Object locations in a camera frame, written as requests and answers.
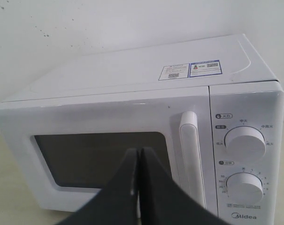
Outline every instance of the power knob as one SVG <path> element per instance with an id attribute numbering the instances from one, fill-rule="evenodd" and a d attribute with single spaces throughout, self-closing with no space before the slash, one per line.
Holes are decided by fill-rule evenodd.
<path id="1" fill-rule="evenodd" d="M 230 199 L 238 204 L 252 205 L 263 198 L 261 180 L 245 172 L 235 173 L 226 181 Z"/>
<path id="2" fill-rule="evenodd" d="M 234 160 L 253 162 L 265 155 L 262 133 L 253 127 L 236 127 L 225 136 L 226 151 Z"/>

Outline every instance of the brand logo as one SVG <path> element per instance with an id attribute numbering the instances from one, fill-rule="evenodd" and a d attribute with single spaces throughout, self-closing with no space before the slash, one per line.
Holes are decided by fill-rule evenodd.
<path id="1" fill-rule="evenodd" d="M 241 215 L 240 213 L 237 212 L 233 212 L 231 214 L 231 217 L 233 217 L 234 219 L 256 219 L 255 216 L 249 216 L 249 215 Z"/>

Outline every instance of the microwave oven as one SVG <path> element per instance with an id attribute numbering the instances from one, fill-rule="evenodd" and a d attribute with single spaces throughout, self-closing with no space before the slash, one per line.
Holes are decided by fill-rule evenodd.
<path id="1" fill-rule="evenodd" d="M 93 54 L 0 103 L 0 133 L 45 209 L 76 211 L 128 148 L 231 224 L 273 224 L 278 79 L 245 35 Z"/>

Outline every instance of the white door handle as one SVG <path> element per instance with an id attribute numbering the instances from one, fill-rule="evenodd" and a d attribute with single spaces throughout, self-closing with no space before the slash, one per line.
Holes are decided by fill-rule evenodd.
<path id="1" fill-rule="evenodd" d="M 205 208 L 196 113 L 187 111 L 182 114 L 179 134 L 184 157 L 184 168 L 189 185 L 189 195 Z"/>

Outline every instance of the table surface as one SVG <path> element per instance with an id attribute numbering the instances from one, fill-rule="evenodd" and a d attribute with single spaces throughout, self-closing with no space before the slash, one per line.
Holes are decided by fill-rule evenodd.
<path id="1" fill-rule="evenodd" d="M 0 136 L 0 225 L 52 225 L 70 214 L 39 208 Z M 284 130 L 275 224 L 284 225 Z"/>

